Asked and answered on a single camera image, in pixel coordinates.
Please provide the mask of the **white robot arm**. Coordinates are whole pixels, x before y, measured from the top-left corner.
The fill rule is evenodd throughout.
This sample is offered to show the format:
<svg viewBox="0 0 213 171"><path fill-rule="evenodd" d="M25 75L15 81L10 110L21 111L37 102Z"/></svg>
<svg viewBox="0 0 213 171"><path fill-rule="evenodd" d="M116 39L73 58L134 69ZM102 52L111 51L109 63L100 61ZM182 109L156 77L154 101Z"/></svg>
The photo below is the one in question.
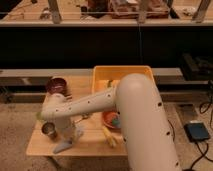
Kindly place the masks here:
<svg viewBox="0 0 213 171"><path fill-rule="evenodd" d="M144 74L128 74L117 86L72 102L54 95L41 117L61 129L72 116L112 110L120 115L130 171L181 171L160 93Z"/></svg>

